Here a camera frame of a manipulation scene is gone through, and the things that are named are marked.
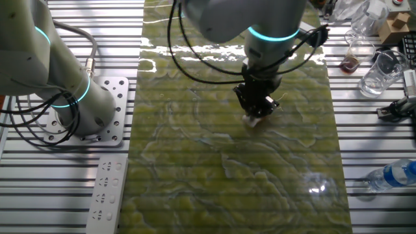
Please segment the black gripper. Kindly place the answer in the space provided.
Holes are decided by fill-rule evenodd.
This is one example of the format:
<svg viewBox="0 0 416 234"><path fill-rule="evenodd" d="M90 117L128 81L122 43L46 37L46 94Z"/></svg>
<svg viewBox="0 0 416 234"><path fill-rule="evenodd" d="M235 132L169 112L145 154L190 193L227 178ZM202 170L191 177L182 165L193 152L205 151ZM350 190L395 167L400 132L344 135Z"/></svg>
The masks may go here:
<svg viewBox="0 0 416 234"><path fill-rule="evenodd" d="M268 116L279 107L279 103L270 97L281 83L281 76L259 80L244 76L244 83L233 88L234 93L246 114L256 112L258 118Z"/></svg>

